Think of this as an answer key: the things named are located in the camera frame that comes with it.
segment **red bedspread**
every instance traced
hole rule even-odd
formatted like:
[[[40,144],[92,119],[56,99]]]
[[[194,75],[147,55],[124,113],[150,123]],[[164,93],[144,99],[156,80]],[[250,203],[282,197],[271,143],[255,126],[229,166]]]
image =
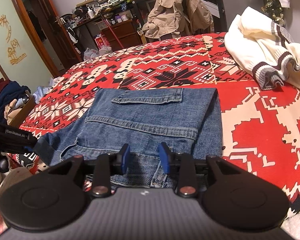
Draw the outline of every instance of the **red bedspread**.
[[[216,87],[224,159],[282,188],[293,216],[300,212],[300,90],[286,84],[261,91],[226,51],[224,35],[159,41],[75,65],[21,128],[39,137],[65,127],[90,107],[99,88]],[[35,154],[13,158],[32,173],[45,168]]]

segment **black circular joint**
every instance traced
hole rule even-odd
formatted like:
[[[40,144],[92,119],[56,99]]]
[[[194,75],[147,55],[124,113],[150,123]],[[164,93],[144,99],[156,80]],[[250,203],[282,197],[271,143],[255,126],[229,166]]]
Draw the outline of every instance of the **black circular joint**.
[[[7,189],[0,198],[0,212],[13,228],[43,232],[76,220],[87,202],[81,188],[67,176],[33,176]]]
[[[289,201],[282,190],[257,177],[240,174],[225,178],[202,196],[202,206],[213,220],[234,230],[255,232],[283,222]]]

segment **brown drawer cabinet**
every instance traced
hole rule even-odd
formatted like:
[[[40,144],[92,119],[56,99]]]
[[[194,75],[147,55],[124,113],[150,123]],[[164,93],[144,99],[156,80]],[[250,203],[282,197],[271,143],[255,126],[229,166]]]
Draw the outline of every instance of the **brown drawer cabinet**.
[[[117,23],[115,25],[112,25],[111,28],[114,31],[115,35],[117,35],[118,39],[125,49],[142,44],[141,38],[133,25],[133,20]],[[102,33],[108,39],[113,51],[121,49],[118,41],[112,34],[111,30],[109,30],[109,28],[102,30]]]

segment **silver screw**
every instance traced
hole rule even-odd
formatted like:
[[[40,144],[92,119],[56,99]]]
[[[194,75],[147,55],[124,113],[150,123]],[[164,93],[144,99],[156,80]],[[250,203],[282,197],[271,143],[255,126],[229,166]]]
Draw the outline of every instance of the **silver screw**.
[[[194,187],[191,187],[191,186],[185,186],[185,187],[182,187],[180,189],[180,192],[183,194],[183,195],[192,195],[195,193],[195,188]]]
[[[105,186],[96,186],[92,189],[92,192],[96,195],[102,195],[108,192],[108,188]]]

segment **christmas garland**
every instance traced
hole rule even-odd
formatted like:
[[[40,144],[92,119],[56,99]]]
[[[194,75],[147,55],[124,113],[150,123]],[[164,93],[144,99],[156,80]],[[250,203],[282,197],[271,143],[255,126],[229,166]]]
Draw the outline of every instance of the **christmas garland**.
[[[265,15],[273,19],[280,26],[283,26],[285,24],[283,20],[284,10],[282,9],[279,0],[267,0],[266,4],[263,7],[261,7],[261,10]]]

